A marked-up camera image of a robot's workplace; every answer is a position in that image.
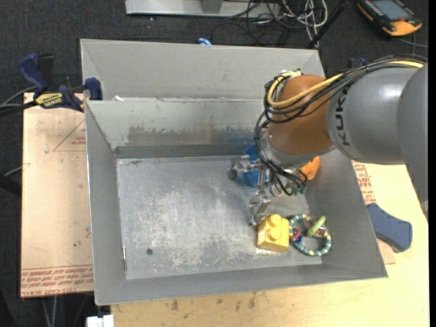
dark gray carpet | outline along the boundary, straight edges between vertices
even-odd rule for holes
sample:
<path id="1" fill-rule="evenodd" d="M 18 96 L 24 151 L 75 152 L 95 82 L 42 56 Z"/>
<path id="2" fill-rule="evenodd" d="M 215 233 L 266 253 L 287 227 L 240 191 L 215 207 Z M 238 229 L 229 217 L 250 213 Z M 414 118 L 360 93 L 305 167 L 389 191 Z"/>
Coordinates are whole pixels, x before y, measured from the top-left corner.
<path id="1" fill-rule="evenodd" d="M 341 0 L 326 0 L 332 12 Z M 424 26 L 416 42 L 429 42 L 429 0 L 403 0 Z M 30 52 L 52 53 L 55 80 L 73 85 L 81 82 L 80 38 L 109 40 L 144 40 L 195 44 L 199 37 L 211 38 L 217 18 L 126 16 L 125 0 L 0 0 L 0 103 L 13 93 L 29 86 L 16 68 Z M 221 25 L 214 31 L 213 43 L 258 47 L 304 48 L 306 34 L 293 32 L 285 39 L 282 30 L 265 31 L 262 44 L 236 25 Z M 428 48 L 416 47 L 389 39 L 372 28 L 357 10 L 354 1 L 325 33 L 320 41 L 320 56 L 327 76 L 349 66 L 349 58 L 369 61 L 386 55 L 406 54 L 414 50 L 428 58 Z M 0 173 L 16 168 L 22 161 L 22 114 L 0 118 Z M 20 182 L 20 174 L 12 178 Z M 46 326 L 43 300 L 22 300 L 18 295 L 20 267 L 20 199 L 0 189 L 0 289 L 6 306 L 1 304 L 0 326 Z M 92 296 L 61 296 L 57 302 L 56 326 L 71 326 L 81 304 L 83 316 L 95 315 Z M 53 299 L 46 299 L 51 312 Z"/>

cable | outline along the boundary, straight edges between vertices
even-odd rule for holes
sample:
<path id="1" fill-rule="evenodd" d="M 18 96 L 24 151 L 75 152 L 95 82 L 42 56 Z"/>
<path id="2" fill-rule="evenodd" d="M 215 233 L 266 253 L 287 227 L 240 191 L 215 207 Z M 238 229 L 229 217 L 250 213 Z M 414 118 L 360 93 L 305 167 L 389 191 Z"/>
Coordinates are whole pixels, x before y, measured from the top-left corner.
<path id="1" fill-rule="evenodd" d="M 54 296 L 54 302 L 53 302 L 53 311 L 52 311 L 52 327 L 55 327 L 55 321 L 56 321 L 56 307 L 57 307 L 57 296 Z"/>
<path id="2" fill-rule="evenodd" d="M 48 316 L 47 305 L 46 305 L 46 300 L 45 299 L 43 299 L 42 305 L 43 305 L 43 308 L 44 308 L 44 317 L 46 318 L 47 327 L 53 327 L 51 322 L 50 322 L 50 318 Z"/>
<path id="3" fill-rule="evenodd" d="M 14 168 L 13 170 L 10 170 L 9 172 L 6 172 L 4 174 L 4 176 L 5 177 L 11 176 L 12 174 L 17 173 L 18 171 L 21 171 L 21 170 L 22 170 L 22 166 Z"/>
<path id="4" fill-rule="evenodd" d="M 402 59 L 388 60 L 384 63 L 387 63 L 388 65 L 391 65 L 391 66 L 393 66 L 393 65 L 405 65 L 405 66 L 417 67 L 417 68 L 422 67 L 422 63 L 418 63 L 418 62 L 410 60 L 410 59 L 407 59 L 407 60 L 404 60 L 404 59 L 403 60 Z M 365 66 L 358 68 L 358 69 L 353 69 L 351 72 L 359 72 L 362 70 L 367 72 L 367 71 L 369 71 L 369 69 L 371 67 L 376 67 L 376 66 L 377 66 L 377 63 L 373 63 L 371 65 L 365 65 Z M 307 90 L 305 90 L 305 91 L 303 91 L 303 92 L 301 92 L 301 93 L 299 93 L 299 94 L 297 94 L 289 99 L 286 99 L 286 100 L 283 100 L 280 102 L 275 102 L 273 100 L 273 97 L 272 97 L 274 92 L 275 92 L 275 89 L 286 78 L 289 78 L 291 76 L 295 76 L 295 73 L 294 72 L 286 72 L 286 73 L 283 73 L 280 76 L 278 76 L 273 81 L 273 83 L 270 85 L 269 90 L 268 90 L 267 95 L 266 95 L 266 101 L 267 101 L 268 105 L 273 106 L 273 107 L 278 108 L 278 109 L 285 108 L 286 106 L 291 106 L 292 104 L 297 102 L 299 99 L 306 97 L 308 94 L 323 90 L 323 89 L 327 88 L 328 86 L 330 86 L 331 84 L 334 84 L 334 82 L 342 79 L 344 76 L 350 76 L 350 73 L 337 74 L 337 75 L 335 75 L 329 79 L 326 79 L 325 81 L 323 81 L 315 86 L 312 86 L 311 88 L 309 88 L 309 89 L 307 89 Z"/>
<path id="5" fill-rule="evenodd" d="M 26 92 L 32 92 L 34 90 L 37 90 L 37 87 L 32 86 L 32 87 L 27 87 L 24 90 L 21 90 L 17 93 L 15 93 L 14 95 L 12 95 L 11 97 L 9 97 L 7 100 L 5 100 L 2 104 L 0 104 L 0 108 L 6 104 L 8 104 L 10 101 L 14 100 L 15 98 L 21 96 L 22 94 L 26 93 Z"/>
<path id="6" fill-rule="evenodd" d="M 74 318 L 74 322 L 73 322 L 73 324 L 72 324 L 72 327 L 76 327 L 76 324 L 79 322 L 79 319 L 80 319 L 80 313 L 81 313 L 82 310 L 83 310 L 84 304 L 87 302 L 87 298 L 88 298 L 88 296 L 85 295 L 84 298 L 83 298 L 82 303 L 81 303 L 80 306 L 79 306 L 79 309 L 77 310 L 77 314 L 76 314 L 76 317 Z"/>
<path id="7" fill-rule="evenodd" d="M 6 108 L 5 110 L 0 111 L 0 117 L 14 114 L 15 112 L 20 112 L 20 111 L 23 111 L 24 109 L 28 109 L 28 108 L 31 108 L 31 107 L 37 106 L 37 105 L 38 104 L 35 101 L 33 101 L 33 102 L 26 103 L 26 104 L 14 106 L 13 108 L 9 108 L 9 109 Z"/>

black cable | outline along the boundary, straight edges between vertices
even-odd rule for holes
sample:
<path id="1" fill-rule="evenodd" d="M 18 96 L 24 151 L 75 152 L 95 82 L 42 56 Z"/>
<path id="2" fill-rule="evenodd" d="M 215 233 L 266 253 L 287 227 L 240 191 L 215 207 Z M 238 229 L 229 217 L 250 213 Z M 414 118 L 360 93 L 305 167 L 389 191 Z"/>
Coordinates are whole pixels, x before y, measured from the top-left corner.
<path id="1" fill-rule="evenodd" d="M 10 114 L 14 114 L 15 112 L 20 112 L 23 111 L 27 108 L 31 108 L 33 106 L 37 106 L 38 104 L 36 102 L 29 102 L 26 104 L 22 104 L 20 106 L 15 106 L 13 108 L 9 108 L 9 109 L 4 109 L 2 111 L 0 111 L 0 117 L 4 117 Z"/>
<path id="2" fill-rule="evenodd" d="M 283 168 L 277 166 L 273 161 L 268 159 L 267 156 L 265 156 L 264 152 L 262 151 L 262 149 L 260 147 L 260 132 L 265 127 L 268 127 L 268 124 L 269 124 L 268 121 L 264 121 L 261 124 L 263 117 L 264 117 L 264 113 L 262 113 L 260 115 L 258 121 L 256 122 L 255 130 L 254 130 L 255 131 L 255 136 L 254 136 L 255 146 L 256 146 L 256 150 L 258 151 L 258 154 L 260 156 L 260 159 L 262 160 L 264 165 L 266 165 L 271 170 L 273 175 L 278 174 L 278 175 L 283 176 L 287 179 L 290 179 L 291 181 L 294 181 L 299 188 L 303 187 L 307 181 L 307 177 L 304 174 L 302 174 L 303 178 L 299 178 L 298 176 L 296 176 L 294 174 L 286 172 Z M 278 179 L 279 184 L 281 184 L 280 183 L 281 181 L 277 175 L 275 175 L 275 178 Z M 287 195 L 291 195 L 291 193 L 286 192 L 286 189 L 284 187 L 283 187 L 283 190 Z"/>
<path id="3" fill-rule="evenodd" d="M 318 91 L 314 96 L 312 96 L 310 99 L 308 99 L 305 103 L 296 106 L 295 104 L 300 101 L 300 99 L 292 104 L 290 104 L 287 107 L 281 108 L 281 109 L 274 109 L 274 106 L 271 106 L 266 101 L 266 95 L 264 97 L 264 114 L 268 121 L 271 123 L 281 124 L 281 123 L 287 123 L 291 120 L 294 120 L 298 117 L 307 116 L 311 114 L 312 112 L 318 110 L 321 108 L 325 102 L 333 98 L 340 90 L 347 91 L 350 86 L 353 85 L 357 80 L 368 74 L 369 72 L 374 72 L 376 70 L 386 68 L 386 67 L 411 67 L 407 64 L 400 64 L 400 63 L 389 63 L 392 61 L 415 61 L 419 63 L 424 63 L 423 60 L 424 57 L 410 57 L 410 56 L 402 56 L 402 57 L 396 57 L 396 56 L 388 56 L 383 57 L 380 60 L 377 60 L 373 63 L 363 65 L 362 67 L 356 68 L 356 69 L 349 69 L 345 71 L 342 74 L 342 77 L 336 79 L 336 81 L 329 84 L 326 88 L 322 89 L 321 91 Z M 270 84 L 266 86 L 266 92 L 269 91 Z M 335 91 L 326 101 L 322 102 L 320 105 L 318 105 L 316 108 L 312 109 L 310 112 L 304 113 L 304 111 L 314 102 L 316 102 L 318 99 L 322 98 L 326 94 L 330 93 L 331 91 Z M 271 115 L 282 115 L 286 116 L 285 119 L 273 119 Z"/>
<path id="4" fill-rule="evenodd" d="M 312 49 L 321 39 L 321 37 L 327 32 L 328 28 L 335 22 L 335 20 L 341 15 L 343 10 L 347 8 L 351 0 L 342 0 L 330 18 L 322 25 L 315 37 L 307 44 L 306 48 Z"/>

